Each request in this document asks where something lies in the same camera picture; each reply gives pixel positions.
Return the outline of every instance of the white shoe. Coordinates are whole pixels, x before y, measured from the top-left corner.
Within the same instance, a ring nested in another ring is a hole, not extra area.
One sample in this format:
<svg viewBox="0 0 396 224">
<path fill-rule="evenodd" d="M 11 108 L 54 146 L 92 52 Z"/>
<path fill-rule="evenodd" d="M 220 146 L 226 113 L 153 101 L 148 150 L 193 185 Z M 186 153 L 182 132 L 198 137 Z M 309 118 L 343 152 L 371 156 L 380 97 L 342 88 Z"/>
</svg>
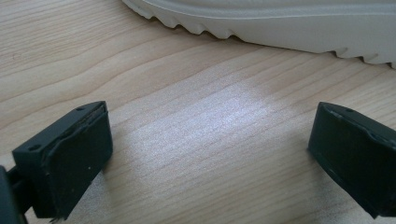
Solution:
<svg viewBox="0 0 396 224">
<path fill-rule="evenodd" d="M 396 68 L 395 0 L 123 0 L 149 19 L 193 34 L 244 41 Z"/>
</svg>

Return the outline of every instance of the screw hole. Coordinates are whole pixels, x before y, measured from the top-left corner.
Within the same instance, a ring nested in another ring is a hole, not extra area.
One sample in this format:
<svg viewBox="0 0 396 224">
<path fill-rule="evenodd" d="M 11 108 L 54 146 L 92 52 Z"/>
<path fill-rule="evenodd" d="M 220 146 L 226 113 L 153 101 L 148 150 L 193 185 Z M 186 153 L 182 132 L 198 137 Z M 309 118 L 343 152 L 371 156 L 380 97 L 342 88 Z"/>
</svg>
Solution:
<svg viewBox="0 0 396 224">
<path fill-rule="evenodd" d="M 38 150 L 39 148 L 41 148 L 40 145 L 34 145 L 34 146 L 32 146 L 32 147 L 29 147 L 27 150 L 28 150 L 28 151 L 35 151 L 35 150 Z"/>
</svg>

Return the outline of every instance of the table surface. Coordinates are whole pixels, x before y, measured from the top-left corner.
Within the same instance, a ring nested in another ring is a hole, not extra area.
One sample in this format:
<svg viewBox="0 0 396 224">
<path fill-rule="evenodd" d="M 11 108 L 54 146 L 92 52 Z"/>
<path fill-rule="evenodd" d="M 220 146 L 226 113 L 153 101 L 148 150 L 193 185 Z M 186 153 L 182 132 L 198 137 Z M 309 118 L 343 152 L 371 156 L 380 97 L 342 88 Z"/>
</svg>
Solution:
<svg viewBox="0 0 396 224">
<path fill-rule="evenodd" d="M 306 148 L 320 101 L 395 129 L 395 87 L 386 64 L 191 35 L 119 0 L 0 1 L 0 164 L 107 101 L 114 154 L 64 223 L 391 223 Z"/>
</svg>

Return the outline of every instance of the wood grain surface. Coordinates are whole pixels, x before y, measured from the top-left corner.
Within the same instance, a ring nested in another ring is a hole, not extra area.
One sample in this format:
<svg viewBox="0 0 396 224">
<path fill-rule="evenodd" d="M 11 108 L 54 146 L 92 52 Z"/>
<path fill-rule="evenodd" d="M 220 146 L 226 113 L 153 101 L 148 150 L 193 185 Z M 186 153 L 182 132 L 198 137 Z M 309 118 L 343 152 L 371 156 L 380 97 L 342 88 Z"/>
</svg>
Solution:
<svg viewBox="0 0 396 224">
<path fill-rule="evenodd" d="M 107 101 L 114 154 L 64 223 L 394 223 L 306 148 L 318 102 L 395 129 L 395 95 L 386 64 L 191 35 L 119 0 L 0 0 L 0 164 Z"/>
</svg>

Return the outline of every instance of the shoe sole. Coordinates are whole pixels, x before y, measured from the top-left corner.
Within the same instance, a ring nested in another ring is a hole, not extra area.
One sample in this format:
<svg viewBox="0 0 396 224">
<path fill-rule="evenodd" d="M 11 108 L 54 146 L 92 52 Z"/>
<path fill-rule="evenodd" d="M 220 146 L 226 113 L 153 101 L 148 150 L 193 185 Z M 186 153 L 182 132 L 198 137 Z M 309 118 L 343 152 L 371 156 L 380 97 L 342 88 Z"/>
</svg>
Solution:
<svg viewBox="0 0 396 224">
<path fill-rule="evenodd" d="M 295 14 L 287 10 L 286 15 L 275 12 L 271 16 L 218 18 L 200 13 L 199 8 L 188 14 L 142 0 L 123 2 L 146 19 L 156 17 L 170 28 L 180 24 L 196 35 L 208 31 L 220 39 L 235 35 L 265 46 L 314 53 L 335 51 L 339 58 L 362 57 L 366 63 L 390 63 L 396 68 L 396 4 L 348 6 L 346 12 L 340 10 L 343 6 L 334 11 L 312 7 Z"/>
</svg>

